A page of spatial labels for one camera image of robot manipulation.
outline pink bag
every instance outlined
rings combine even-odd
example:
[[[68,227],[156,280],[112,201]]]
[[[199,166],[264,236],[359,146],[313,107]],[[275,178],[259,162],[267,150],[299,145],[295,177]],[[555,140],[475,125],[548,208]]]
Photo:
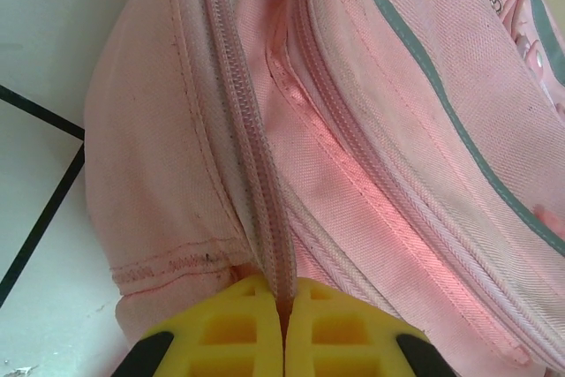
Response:
[[[543,0],[130,0],[86,111],[124,332],[256,266],[565,372],[564,46]]]

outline white floor tile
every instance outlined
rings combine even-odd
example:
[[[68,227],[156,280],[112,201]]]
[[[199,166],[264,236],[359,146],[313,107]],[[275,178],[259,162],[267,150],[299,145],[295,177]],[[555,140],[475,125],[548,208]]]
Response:
[[[0,101],[0,278],[79,147],[74,137]]]
[[[126,0],[0,0],[0,84],[75,124]]]
[[[108,377],[127,352],[117,288],[85,211],[81,173],[0,309],[0,375],[36,367],[31,377]]]

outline pink fabric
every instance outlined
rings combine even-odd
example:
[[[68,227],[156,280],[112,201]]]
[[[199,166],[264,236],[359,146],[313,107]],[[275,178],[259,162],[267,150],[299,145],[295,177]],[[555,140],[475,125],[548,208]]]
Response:
[[[329,72],[397,182],[375,184],[309,72],[296,21],[303,1],[233,0],[298,274],[423,329],[463,377],[565,371],[563,258],[480,173],[374,1],[312,0]],[[565,194],[554,182],[565,136],[516,53],[513,17],[530,12],[521,1],[502,0],[498,17],[489,0],[390,0],[478,149],[562,237]],[[252,208],[206,10],[204,0],[130,0],[87,98],[88,205],[132,342],[252,272]],[[421,213],[399,210],[391,193],[408,193]]]

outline zipper pull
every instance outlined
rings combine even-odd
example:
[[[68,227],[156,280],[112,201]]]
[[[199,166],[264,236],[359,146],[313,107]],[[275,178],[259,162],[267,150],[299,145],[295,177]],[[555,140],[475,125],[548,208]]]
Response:
[[[502,9],[504,7],[502,0],[490,0],[490,1],[491,1],[491,5],[492,5],[494,11],[496,12],[496,14],[500,15],[501,12],[502,12]]]

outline tile floor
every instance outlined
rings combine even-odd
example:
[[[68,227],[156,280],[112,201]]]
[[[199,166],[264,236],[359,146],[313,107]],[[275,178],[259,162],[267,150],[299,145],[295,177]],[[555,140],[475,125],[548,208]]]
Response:
[[[2,377],[105,377],[126,353],[85,209],[80,128],[124,2],[0,0]],[[565,28],[561,0],[547,2]]]

